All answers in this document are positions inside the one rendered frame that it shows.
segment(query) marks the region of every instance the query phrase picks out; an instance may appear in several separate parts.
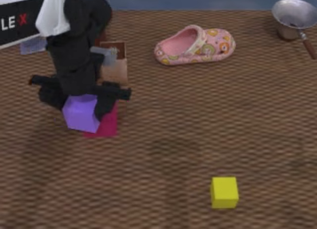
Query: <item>silver saucepan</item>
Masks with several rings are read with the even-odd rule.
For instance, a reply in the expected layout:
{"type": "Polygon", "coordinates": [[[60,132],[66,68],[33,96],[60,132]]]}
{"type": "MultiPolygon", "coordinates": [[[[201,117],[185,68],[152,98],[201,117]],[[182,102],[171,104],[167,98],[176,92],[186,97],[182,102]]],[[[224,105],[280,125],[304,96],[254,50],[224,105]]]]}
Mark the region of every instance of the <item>silver saucepan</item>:
{"type": "Polygon", "coordinates": [[[317,24],[317,8],[303,0],[280,0],[273,6],[272,14],[277,21],[279,36],[286,40],[301,38],[312,59],[317,59],[316,51],[304,32],[317,24]]]}

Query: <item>toy cube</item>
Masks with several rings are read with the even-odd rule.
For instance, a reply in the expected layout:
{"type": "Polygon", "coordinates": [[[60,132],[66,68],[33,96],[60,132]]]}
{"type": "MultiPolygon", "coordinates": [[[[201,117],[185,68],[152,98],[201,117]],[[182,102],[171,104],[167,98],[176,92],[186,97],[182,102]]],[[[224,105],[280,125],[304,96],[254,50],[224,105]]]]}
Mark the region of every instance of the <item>toy cube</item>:
{"type": "Polygon", "coordinates": [[[95,95],[69,96],[62,109],[68,128],[95,133],[100,125],[94,110],[95,95]]]}
{"type": "Polygon", "coordinates": [[[110,113],[106,114],[95,134],[85,132],[84,136],[91,137],[113,137],[117,135],[117,103],[110,113]]]}
{"type": "Polygon", "coordinates": [[[237,179],[235,177],[213,177],[211,180],[212,208],[235,208],[239,201],[237,179]]]}

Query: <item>pink clog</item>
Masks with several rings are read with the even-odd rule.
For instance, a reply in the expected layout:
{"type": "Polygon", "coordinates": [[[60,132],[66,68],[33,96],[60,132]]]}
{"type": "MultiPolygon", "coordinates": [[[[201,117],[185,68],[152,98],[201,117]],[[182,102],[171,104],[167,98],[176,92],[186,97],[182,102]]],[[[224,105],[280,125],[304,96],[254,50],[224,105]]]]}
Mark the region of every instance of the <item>pink clog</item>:
{"type": "Polygon", "coordinates": [[[202,29],[189,25],[155,47],[156,59],[165,65],[220,61],[236,47],[231,34],[223,29],[202,29]]]}

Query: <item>red letter x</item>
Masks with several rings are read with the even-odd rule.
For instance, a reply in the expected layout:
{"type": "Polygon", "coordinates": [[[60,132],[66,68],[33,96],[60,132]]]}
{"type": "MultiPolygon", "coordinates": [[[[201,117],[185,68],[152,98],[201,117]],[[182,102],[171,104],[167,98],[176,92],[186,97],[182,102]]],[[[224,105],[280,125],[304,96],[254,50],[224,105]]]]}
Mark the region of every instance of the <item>red letter x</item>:
{"type": "Polygon", "coordinates": [[[20,18],[18,20],[20,26],[22,26],[23,24],[26,24],[26,13],[24,14],[20,14],[20,18]]]}

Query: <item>black label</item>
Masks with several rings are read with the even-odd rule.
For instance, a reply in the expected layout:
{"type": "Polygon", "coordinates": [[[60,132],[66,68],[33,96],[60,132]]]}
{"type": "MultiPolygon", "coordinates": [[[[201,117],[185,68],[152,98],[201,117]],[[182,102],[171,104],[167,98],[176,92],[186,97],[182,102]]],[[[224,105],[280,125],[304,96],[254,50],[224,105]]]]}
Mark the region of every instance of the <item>black label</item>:
{"type": "Polygon", "coordinates": [[[39,33],[36,19],[44,0],[24,0],[0,5],[0,46],[39,33]]]}

